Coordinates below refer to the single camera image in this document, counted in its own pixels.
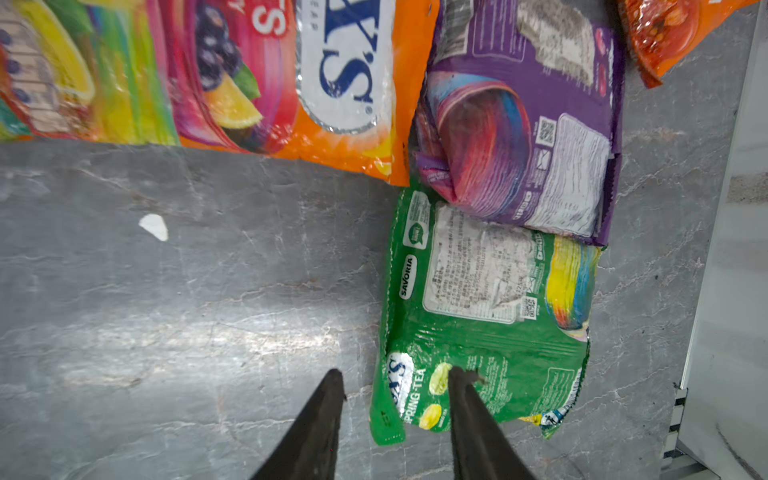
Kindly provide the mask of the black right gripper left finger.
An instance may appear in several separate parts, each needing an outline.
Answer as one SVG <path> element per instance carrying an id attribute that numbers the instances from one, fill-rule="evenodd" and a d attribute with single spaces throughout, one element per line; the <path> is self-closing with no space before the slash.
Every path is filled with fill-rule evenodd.
<path id="1" fill-rule="evenodd" d="M 342 372 L 330 369 L 251 479 L 334 479 L 345 401 Z"/>

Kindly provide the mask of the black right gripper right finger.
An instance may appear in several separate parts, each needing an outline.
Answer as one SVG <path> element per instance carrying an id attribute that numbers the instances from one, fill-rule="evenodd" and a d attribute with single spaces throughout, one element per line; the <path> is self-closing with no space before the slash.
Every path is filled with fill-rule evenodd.
<path id="1" fill-rule="evenodd" d="M 455 479 L 534 479 L 480 398 L 476 371 L 453 367 L 449 399 Z"/>

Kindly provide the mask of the green Fox's spring tea packet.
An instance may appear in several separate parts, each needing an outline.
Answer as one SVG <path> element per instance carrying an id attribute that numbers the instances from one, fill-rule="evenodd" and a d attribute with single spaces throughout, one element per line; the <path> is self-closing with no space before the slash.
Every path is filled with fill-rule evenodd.
<path id="1" fill-rule="evenodd" d="M 573 408 L 589 358 L 601 249 L 485 222 L 412 182 L 399 194 L 386 264 L 370 429 L 381 446 L 408 425 L 451 427 L 453 368 L 480 375 L 499 423 L 552 436 Z"/>

